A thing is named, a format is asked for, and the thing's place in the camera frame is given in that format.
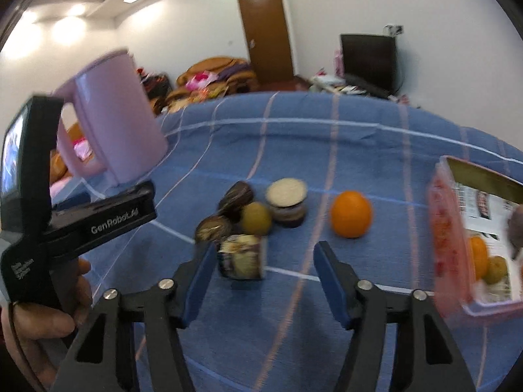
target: bed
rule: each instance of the bed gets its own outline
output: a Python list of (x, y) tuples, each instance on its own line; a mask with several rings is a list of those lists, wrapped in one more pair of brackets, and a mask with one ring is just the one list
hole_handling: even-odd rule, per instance
[[(478, 131), (421, 109), (358, 96), (279, 92), (209, 101), (159, 117), (169, 141), (142, 179), (156, 186), (158, 219), (86, 255), (95, 300), (115, 287), (129, 293), (170, 277), (191, 258), (194, 229), (225, 191), (247, 180), (258, 199), (275, 180), (309, 187), (309, 212), (296, 229), (274, 228), (266, 279), (233, 282), (216, 271), (198, 319), (180, 332), (198, 391), (330, 391), (351, 333), (336, 323), (312, 264), (327, 240), (357, 274), (388, 289), (432, 290), (426, 190), (441, 155), (455, 155), (523, 181), (523, 154)], [(103, 176), (74, 178), (61, 200), (89, 191), (114, 195)], [(333, 196), (357, 189), (370, 199), (373, 225), (347, 240), (329, 228)], [(478, 390), (494, 390), (523, 348), (523, 320), (458, 328), (453, 335)], [(388, 390), (395, 328), (386, 331), (378, 391)], [(150, 391), (143, 326), (136, 328), (140, 382)]]

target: kiwi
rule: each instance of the kiwi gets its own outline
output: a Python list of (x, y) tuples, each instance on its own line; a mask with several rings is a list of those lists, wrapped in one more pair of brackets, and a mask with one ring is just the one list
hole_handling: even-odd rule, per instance
[(508, 273), (507, 261), (502, 256), (491, 256), (488, 258), (487, 274), (483, 276), (486, 284), (496, 284), (500, 282)]
[(273, 224), (269, 209), (260, 202), (252, 202), (242, 210), (242, 230), (245, 234), (265, 236)]

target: metal screw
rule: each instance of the metal screw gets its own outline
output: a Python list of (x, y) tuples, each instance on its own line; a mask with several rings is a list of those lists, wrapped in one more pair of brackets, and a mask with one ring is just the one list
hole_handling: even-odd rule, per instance
[(414, 290), (412, 295), (414, 296), (414, 299), (417, 299), (418, 301), (424, 301), (427, 299), (427, 294), (423, 290)]
[(110, 301), (118, 296), (118, 291), (116, 289), (108, 289), (104, 292), (104, 299)]
[(160, 280), (160, 282), (158, 283), (158, 287), (163, 290), (170, 289), (173, 286), (174, 286), (173, 279), (163, 279), (163, 280)]
[(368, 280), (360, 280), (358, 282), (358, 287), (362, 290), (371, 290), (372, 289), (372, 283)]

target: snack package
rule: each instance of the snack package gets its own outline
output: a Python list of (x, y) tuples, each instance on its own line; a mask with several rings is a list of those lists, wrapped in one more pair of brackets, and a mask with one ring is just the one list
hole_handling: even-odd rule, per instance
[(265, 277), (267, 240), (246, 234), (227, 237), (218, 252), (221, 275), (234, 280), (261, 280)]

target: wooden door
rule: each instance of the wooden door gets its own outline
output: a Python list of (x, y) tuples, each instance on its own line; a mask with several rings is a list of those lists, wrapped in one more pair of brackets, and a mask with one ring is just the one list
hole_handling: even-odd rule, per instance
[(294, 78), (282, 0), (238, 0), (250, 62), (262, 84)]

